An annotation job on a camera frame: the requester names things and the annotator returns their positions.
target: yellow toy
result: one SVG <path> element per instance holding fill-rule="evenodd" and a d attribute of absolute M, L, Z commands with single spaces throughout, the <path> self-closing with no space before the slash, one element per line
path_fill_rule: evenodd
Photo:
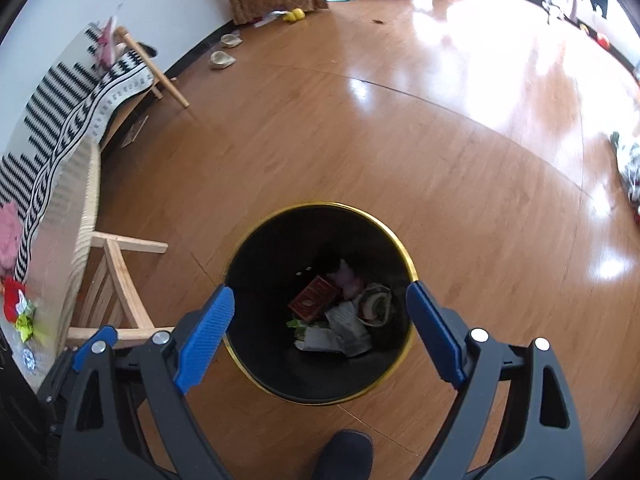
<path fill-rule="evenodd" d="M 293 9 L 283 15 L 282 20 L 284 22 L 299 22 L 305 19 L 305 11 L 302 9 Z"/>

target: black and white striped cloth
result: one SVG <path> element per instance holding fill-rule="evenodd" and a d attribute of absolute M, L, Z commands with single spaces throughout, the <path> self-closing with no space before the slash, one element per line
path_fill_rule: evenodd
<path fill-rule="evenodd" d="M 89 24 L 45 74 L 0 160 L 0 201 L 13 200 L 24 225 L 14 274 L 21 282 L 61 164 L 82 136 L 99 142 L 116 108 L 153 83 L 152 73 L 133 51 L 108 72 L 101 70 L 94 58 L 99 35 L 100 29 Z"/>

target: blue rubber pad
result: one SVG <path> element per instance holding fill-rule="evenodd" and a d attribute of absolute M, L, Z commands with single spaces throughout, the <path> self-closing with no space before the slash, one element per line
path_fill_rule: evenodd
<path fill-rule="evenodd" d="M 214 293 L 203 307 L 204 314 L 185 341 L 178 356 L 174 383 L 185 395 L 200 384 L 234 316 L 234 294 L 228 286 Z"/>
<path fill-rule="evenodd" d="M 72 365 L 73 370 L 76 372 L 80 371 L 80 368 L 82 368 L 82 365 L 84 364 L 84 359 L 91 351 L 91 345 L 100 340 L 113 348 L 113 345 L 118 341 L 118 331 L 111 325 L 105 325 L 99 328 L 94 335 L 92 335 L 78 350 L 76 350 L 74 363 Z"/>
<path fill-rule="evenodd" d="M 462 348 L 421 282 L 413 282 L 407 287 L 406 309 L 440 378 L 451 383 L 455 389 L 460 389 L 466 381 Z"/>

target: dark shoe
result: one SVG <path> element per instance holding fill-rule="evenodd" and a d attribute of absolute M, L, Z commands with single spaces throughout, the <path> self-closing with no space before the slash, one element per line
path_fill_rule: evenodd
<path fill-rule="evenodd" d="M 369 480 L 372 465 L 371 437 L 341 430 L 324 446 L 311 480 Z"/>

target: trash can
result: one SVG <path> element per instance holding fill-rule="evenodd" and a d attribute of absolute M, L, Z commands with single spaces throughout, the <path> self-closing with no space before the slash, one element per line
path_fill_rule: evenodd
<path fill-rule="evenodd" d="M 316 272 L 323 254 L 345 258 L 367 282 L 391 290 L 388 324 L 371 328 L 373 348 L 357 357 L 294 346 L 288 304 Z M 300 404 L 336 404 L 368 392 L 404 358 L 413 330 L 404 306 L 417 279 L 399 239 L 382 222 L 338 203 L 307 203 L 272 214 L 239 245 L 225 283 L 236 313 L 225 336 L 240 369 L 259 387 Z"/>

